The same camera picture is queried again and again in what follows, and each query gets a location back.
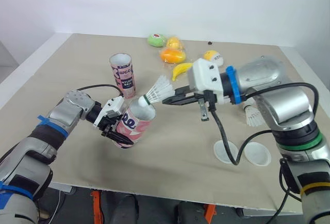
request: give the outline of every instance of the white backdrop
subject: white backdrop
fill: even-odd
[[[329,87],[329,9],[330,0],[1,0],[0,41],[19,63],[54,32],[295,46]]]

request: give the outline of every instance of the blue ring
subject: blue ring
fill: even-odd
[[[0,190],[2,190],[2,189],[3,190],[12,190],[14,192],[21,193],[21,194],[27,196],[28,198],[30,198],[31,200],[33,200],[33,195],[29,191],[16,187],[16,186],[4,185],[4,182],[0,181]]]
[[[242,102],[241,95],[239,93],[239,88],[237,85],[236,77],[235,77],[235,68],[233,66],[229,66],[226,68],[226,73],[228,75],[230,84],[232,85],[234,98],[235,98],[235,104],[240,104]]]
[[[52,127],[53,129],[57,130],[58,132],[60,132],[62,135],[64,135],[65,138],[67,138],[69,136],[69,134],[67,133],[67,131],[65,129],[63,129],[59,125],[56,125],[55,123],[51,122],[50,119],[45,118],[42,115],[39,115],[38,119],[41,120],[41,122],[37,126],[48,125],[48,126]]]

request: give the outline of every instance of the yellow band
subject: yellow band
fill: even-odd
[[[315,187],[322,187],[322,186],[330,187],[330,183],[329,182],[318,182],[318,183],[307,184],[300,190],[300,195],[302,196],[305,193],[305,191],[307,191],[309,189],[312,189]]]

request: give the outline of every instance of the blue tape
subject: blue tape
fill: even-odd
[[[0,210],[3,210],[9,201],[9,198],[12,196],[11,192],[0,193]]]
[[[38,119],[41,120],[41,122],[37,126],[48,125],[48,126],[52,127],[53,129],[57,130],[58,132],[60,132],[62,135],[64,135],[65,138],[67,138],[69,136],[69,134],[67,133],[67,131],[65,129],[63,129],[59,125],[56,125],[55,123],[51,122],[50,119],[45,118],[41,115],[38,116]]]
[[[236,72],[236,70],[233,66],[229,66],[229,67],[226,68],[226,73],[227,73],[228,78],[230,80],[230,84],[232,85],[235,104],[240,104],[242,102],[242,100],[241,100],[241,95],[239,93],[239,88],[238,88],[238,85],[237,85],[235,72]]]
[[[25,195],[26,197],[30,198],[31,200],[33,200],[33,195],[22,188],[16,187],[16,186],[11,186],[11,185],[4,185],[4,182],[0,181],[0,190],[11,190],[17,193],[21,193],[23,195]]]

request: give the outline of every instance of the green ball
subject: green ball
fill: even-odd
[[[154,47],[163,47],[166,44],[166,38],[161,34],[152,34],[148,37],[148,44]]]

